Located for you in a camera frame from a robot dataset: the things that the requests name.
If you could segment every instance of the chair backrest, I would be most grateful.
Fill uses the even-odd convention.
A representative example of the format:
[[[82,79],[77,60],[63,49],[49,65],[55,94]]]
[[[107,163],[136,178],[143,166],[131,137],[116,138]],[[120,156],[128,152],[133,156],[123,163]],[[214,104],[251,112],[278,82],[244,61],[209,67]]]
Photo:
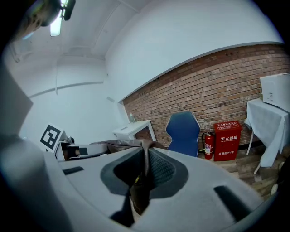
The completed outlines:
[[[166,126],[166,132],[172,138],[169,150],[197,156],[200,127],[191,112],[173,114]]]

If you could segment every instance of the fire extinguisher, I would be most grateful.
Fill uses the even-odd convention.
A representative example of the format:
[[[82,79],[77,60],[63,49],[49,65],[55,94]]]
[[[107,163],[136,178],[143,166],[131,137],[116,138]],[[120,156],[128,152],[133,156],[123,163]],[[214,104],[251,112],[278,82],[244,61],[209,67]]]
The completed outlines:
[[[202,135],[202,140],[204,134],[205,134],[205,140],[203,141],[204,157],[207,160],[210,160],[213,157],[214,135],[212,133],[205,132]]]

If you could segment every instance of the white wall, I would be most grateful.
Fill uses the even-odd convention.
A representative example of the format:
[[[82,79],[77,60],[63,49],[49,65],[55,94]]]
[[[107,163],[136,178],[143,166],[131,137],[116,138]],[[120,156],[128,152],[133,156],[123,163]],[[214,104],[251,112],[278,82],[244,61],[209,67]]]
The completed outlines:
[[[114,98],[114,94],[113,94],[114,89],[112,89],[112,86],[113,86],[113,83],[111,83],[111,80],[109,78],[106,78],[104,81],[104,89],[106,91],[106,96],[111,100],[118,124],[120,126],[123,126],[129,123],[129,118],[127,116],[125,107],[123,105],[123,101],[118,102]]]
[[[56,87],[88,82],[103,82],[107,78],[105,62],[84,57],[42,58],[19,63],[10,69],[27,96]]]
[[[168,70],[216,50],[282,42],[247,0],[153,1],[130,20],[106,54],[112,97],[120,101]]]
[[[77,144],[115,139],[119,124],[113,103],[106,99],[102,84],[60,89],[32,97],[33,106],[20,131],[41,146],[39,140],[47,123],[63,128]]]
[[[104,61],[82,57],[55,60],[43,58],[10,67],[13,78],[33,102],[19,136],[42,148],[39,140],[46,125],[52,123],[78,144],[115,139],[112,131],[124,121],[117,114],[119,103],[107,99]],[[54,90],[56,72],[58,93]]]

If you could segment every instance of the light fixture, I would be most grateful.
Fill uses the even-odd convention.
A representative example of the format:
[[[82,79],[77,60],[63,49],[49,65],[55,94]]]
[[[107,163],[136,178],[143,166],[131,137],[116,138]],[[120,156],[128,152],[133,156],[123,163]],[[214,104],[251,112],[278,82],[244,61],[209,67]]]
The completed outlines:
[[[60,35],[60,28],[62,25],[62,11],[59,12],[58,17],[50,25],[50,36]]]
[[[60,35],[60,29],[61,29],[63,13],[64,13],[63,10],[65,10],[67,3],[68,3],[68,0],[61,0],[63,9],[59,11],[57,18],[50,25],[50,36]]]

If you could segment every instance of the white table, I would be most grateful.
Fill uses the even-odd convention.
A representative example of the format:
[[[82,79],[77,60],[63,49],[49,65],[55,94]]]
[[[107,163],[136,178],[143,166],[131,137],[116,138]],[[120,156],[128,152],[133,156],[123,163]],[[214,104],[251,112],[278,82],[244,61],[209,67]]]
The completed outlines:
[[[131,139],[134,140],[135,138],[135,134],[137,132],[139,132],[140,130],[144,129],[145,127],[149,128],[150,131],[150,135],[153,141],[156,141],[155,135],[154,135],[154,131],[151,125],[151,120],[145,120],[145,121],[137,121],[135,123],[129,123],[125,126],[122,126],[116,130],[113,130],[114,135],[117,138],[120,139]]]
[[[247,154],[249,154],[254,134],[267,148],[254,172],[256,174],[261,166],[271,167],[278,151],[282,152],[283,147],[290,142],[289,113],[264,103],[260,98],[248,101],[246,111],[245,124],[252,128]]]

